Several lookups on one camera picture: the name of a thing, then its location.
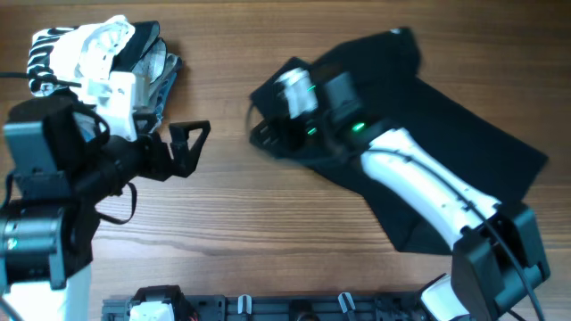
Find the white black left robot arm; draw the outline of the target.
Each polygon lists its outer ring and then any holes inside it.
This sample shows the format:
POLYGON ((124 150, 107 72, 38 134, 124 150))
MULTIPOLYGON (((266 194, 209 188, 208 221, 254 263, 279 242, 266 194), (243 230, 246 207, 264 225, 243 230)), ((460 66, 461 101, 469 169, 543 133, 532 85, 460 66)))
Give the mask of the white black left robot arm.
POLYGON ((135 177, 165 181, 196 169, 211 130, 207 120, 170 125, 134 141, 66 96, 14 106, 4 133, 14 170, 1 207, 1 306, 13 320, 88 317, 92 240, 105 215, 97 204, 135 177))

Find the black t-shirt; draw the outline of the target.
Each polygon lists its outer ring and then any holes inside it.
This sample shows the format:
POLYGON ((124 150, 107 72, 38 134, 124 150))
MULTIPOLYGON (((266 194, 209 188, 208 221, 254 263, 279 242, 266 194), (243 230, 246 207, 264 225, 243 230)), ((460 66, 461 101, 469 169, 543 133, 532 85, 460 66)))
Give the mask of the black t-shirt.
MULTIPOLYGON (((421 54, 410 29, 341 43, 312 63, 297 57, 282 71, 334 66, 351 73, 372 116, 404 126, 453 173, 503 202, 520 201, 548 161, 545 153, 479 118, 418 78, 421 54)), ((312 170, 361 195, 395 250, 449 255, 441 236, 387 187, 355 163, 330 160, 312 170)))

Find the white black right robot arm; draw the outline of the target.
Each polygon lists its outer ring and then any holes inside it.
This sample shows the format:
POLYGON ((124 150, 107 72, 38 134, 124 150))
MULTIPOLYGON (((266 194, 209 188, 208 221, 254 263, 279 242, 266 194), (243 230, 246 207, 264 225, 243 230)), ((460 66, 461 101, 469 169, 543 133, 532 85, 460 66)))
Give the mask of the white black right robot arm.
POLYGON ((250 96, 252 143, 361 196, 401 252, 451 270, 419 297, 436 320, 495 320, 550 275, 523 197, 544 157, 404 72, 291 68, 250 96))

